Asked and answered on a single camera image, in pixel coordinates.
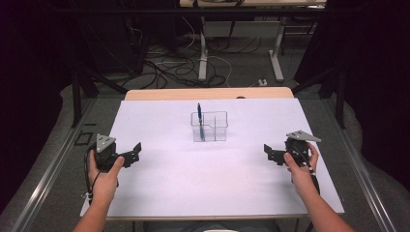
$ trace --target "power strip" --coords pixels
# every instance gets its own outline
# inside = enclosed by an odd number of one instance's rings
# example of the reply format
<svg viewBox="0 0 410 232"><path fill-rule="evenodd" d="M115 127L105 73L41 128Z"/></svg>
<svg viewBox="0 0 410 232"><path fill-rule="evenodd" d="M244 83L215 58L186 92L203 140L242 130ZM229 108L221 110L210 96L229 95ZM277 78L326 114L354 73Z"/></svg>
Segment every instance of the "power strip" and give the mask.
<svg viewBox="0 0 410 232"><path fill-rule="evenodd" d="M268 86L268 81L266 81L266 79L258 79L257 82L261 87Z"/></svg>

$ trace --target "white tabletop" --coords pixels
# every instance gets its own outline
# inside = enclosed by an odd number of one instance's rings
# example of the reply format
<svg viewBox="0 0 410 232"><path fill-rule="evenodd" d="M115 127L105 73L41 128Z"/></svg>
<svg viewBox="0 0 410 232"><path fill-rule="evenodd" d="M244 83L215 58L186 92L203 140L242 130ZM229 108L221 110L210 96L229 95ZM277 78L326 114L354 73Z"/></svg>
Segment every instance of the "white tabletop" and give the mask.
<svg viewBox="0 0 410 232"><path fill-rule="evenodd" d="M193 0L180 0L181 7L192 7ZM198 0L199 7L233 7L236 2L213 3ZM242 7L274 7L274 6L315 6L326 4L326 0L245 0Z"/></svg>
<svg viewBox="0 0 410 232"><path fill-rule="evenodd" d="M192 141L190 114L199 102L202 111L227 112L226 141ZM285 135L298 130L311 133L296 99L122 101L110 136L117 139L118 153L138 142L142 151L139 162L121 170L107 218L306 216L290 173L269 161L263 151L264 144L284 150ZM343 213L322 159L317 178L323 198ZM81 215L87 208L85 202Z"/></svg>

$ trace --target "black curtain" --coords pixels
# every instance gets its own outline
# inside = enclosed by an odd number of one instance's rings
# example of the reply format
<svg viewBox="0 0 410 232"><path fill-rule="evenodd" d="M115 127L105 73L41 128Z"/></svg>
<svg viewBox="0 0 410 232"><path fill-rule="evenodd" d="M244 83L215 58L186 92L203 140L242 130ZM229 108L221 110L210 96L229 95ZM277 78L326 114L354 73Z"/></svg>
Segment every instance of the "black curtain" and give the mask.
<svg viewBox="0 0 410 232"><path fill-rule="evenodd" d="M61 110L59 93L71 83L47 25L35 3L0 6L1 211L36 161Z"/></svg>
<svg viewBox="0 0 410 232"><path fill-rule="evenodd" d="M410 4L329 1L336 9L340 4L362 4L364 11L341 20L322 18L295 79L307 82L345 56L345 99L363 129L362 154L410 189ZM333 72L319 82L327 84L336 77Z"/></svg>

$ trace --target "transparent box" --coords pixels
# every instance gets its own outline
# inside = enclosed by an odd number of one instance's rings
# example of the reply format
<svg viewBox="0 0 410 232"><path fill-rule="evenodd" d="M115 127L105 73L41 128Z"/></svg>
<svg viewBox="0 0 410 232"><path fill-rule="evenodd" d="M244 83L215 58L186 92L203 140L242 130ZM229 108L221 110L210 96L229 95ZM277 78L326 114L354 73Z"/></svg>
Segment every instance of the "transparent box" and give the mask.
<svg viewBox="0 0 410 232"><path fill-rule="evenodd" d="M224 111L202 112L202 124L198 112L190 115L194 142L225 141L228 128L228 114Z"/></svg>

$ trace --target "pen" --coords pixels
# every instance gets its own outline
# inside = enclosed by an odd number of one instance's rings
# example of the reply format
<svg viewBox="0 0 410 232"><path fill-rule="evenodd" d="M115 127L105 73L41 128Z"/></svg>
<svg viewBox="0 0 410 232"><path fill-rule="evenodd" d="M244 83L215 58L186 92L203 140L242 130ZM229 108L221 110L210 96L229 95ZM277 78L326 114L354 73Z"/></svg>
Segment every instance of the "pen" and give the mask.
<svg viewBox="0 0 410 232"><path fill-rule="evenodd" d="M202 111L201 111L201 104L198 104L198 119L199 119L199 130L201 134L201 139L202 141L205 141L205 134L204 134L204 128L202 126Z"/></svg>

